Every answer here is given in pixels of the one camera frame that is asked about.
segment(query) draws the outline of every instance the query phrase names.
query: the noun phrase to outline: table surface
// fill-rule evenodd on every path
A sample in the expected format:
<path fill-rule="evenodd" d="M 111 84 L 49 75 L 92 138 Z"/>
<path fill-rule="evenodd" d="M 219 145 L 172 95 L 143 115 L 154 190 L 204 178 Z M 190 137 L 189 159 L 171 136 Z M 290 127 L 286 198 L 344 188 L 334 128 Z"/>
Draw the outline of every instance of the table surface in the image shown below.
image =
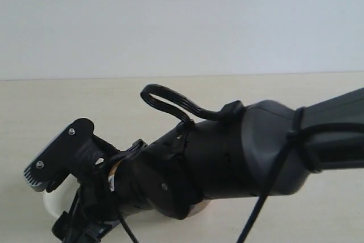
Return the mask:
<path fill-rule="evenodd" d="M 148 83 L 175 89 L 204 108 L 233 100 L 273 99 L 308 106 L 364 86 L 364 73 L 172 77 L 157 79 L 0 81 L 0 241 L 58 242 L 42 194 L 24 182 L 26 164 L 79 117 L 120 149 L 157 139 L 177 123 L 139 97 Z M 247 242 L 364 242 L 364 170 L 311 175 L 296 195 L 268 199 Z M 190 219 L 155 212 L 128 219 L 141 243 L 235 242 L 256 198 L 216 200 Z M 103 242 L 130 242 L 117 228 Z"/>

